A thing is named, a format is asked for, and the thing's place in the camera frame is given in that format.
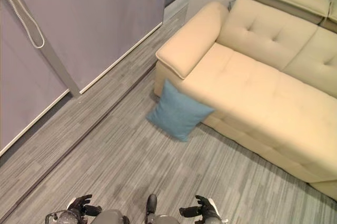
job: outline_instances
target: baseboard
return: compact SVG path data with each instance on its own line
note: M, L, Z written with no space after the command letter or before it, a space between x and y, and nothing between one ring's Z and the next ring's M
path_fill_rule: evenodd
M69 89L64 91L56 100L54 100L49 106L47 106L34 120L31 121L12 141L9 142L2 150L0 150L0 156L5 153L24 133L27 132L42 116L44 116L56 103L58 103L67 93Z
M131 51L133 51L139 44L141 44L145 39L147 39L153 32L155 32L163 22L159 23L154 27L149 33L147 33L142 39L140 39L134 46L132 46L126 53L124 53L117 61L115 61L111 66L109 66L106 70L104 70L101 74L99 74L93 81L91 81L86 87L84 87L80 94L85 93L90 87L92 87L97 81L99 81L109 70L111 70L115 65L117 65L124 57L126 57Z

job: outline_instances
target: sofa armrest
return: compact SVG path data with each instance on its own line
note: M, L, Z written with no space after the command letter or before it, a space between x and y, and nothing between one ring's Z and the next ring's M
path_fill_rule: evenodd
M184 79L214 44L227 14L222 4L208 3L156 52L158 60Z

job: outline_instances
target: sofa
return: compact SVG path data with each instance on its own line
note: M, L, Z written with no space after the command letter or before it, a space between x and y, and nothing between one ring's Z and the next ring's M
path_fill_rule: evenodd
M168 79L215 109L204 124L337 200L337 34L316 14L208 3L156 52L154 92Z

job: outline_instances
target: throw pillow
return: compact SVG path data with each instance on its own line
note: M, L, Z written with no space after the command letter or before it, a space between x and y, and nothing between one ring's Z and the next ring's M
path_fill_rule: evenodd
M188 134L214 109L180 93L165 80L162 97L147 119L169 135L187 141Z

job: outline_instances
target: purple wall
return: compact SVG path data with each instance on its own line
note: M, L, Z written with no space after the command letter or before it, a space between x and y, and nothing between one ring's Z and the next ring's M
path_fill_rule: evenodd
M1 150L67 88L30 44L4 0L0 28Z
M24 0L83 89L163 18L164 0Z

